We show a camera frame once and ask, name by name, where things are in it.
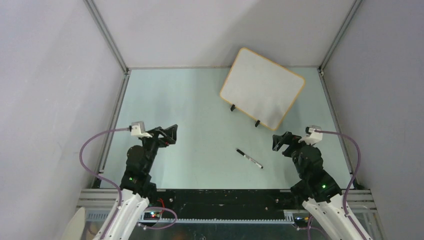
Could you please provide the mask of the yellow framed whiteboard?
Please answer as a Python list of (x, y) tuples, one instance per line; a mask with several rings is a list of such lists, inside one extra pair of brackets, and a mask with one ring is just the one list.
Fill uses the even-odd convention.
[(305, 84), (301, 75), (243, 47), (219, 95), (253, 120), (260, 120), (260, 125), (276, 131)]

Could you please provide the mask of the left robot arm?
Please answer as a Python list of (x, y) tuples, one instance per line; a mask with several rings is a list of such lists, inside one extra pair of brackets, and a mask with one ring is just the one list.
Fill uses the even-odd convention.
[(120, 184), (114, 184), (117, 198), (96, 240), (127, 240), (147, 208), (158, 202), (157, 186), (151, 181), (150, 171), (160, 148), (174, 145), (178, 125), (160, 126), (146, 130), (143, 121), (120, 128), (141, 140), (140, 145), (130, 147), (126, 153), (125, 170)]

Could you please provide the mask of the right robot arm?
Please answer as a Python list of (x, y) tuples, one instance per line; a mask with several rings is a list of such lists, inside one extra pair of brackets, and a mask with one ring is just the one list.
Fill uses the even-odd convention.
[(273, 135), (272, 149), (277, 152), (283, 145), (287, 148), (282, 155), (291, 158), (299, 182), (290, 188), (291, 204), (297, 209), (310, 213), (307, 229), (311, 229), (312, 220), (316, 220), (332, 240), (370, 240), (366, 232), (348, 205), (349, 190), (354, 183), (358, 170), (355, 169), (345, 190), (342, 190), (333, 177), (324, 169), (321, 151), (315, 146), (324, 134), (337, 135), (350, 140), (357, 151), (357, 166), (361, 164), (359, 145), (350, 136), (340, 132), (321, 130), (308, 126), (304, 137), (287, 131), (282, 135)]

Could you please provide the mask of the white whiteboard marker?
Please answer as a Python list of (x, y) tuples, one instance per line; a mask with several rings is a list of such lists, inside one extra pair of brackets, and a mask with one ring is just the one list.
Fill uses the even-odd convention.
[(260, 164), (259, 162), (257, 162), (255, 159), (253, 159), (252, 157), (250, 157), (249, 155), (245, 154), (242, 150), (240, 150), (239, 148), (236, 149), (236, 151), (242, 155), (244, 158), (248, 159), (250, 162), (254, 163), (256, 166), (258, 166), (260, 169), (263, 169), (263, 165)]

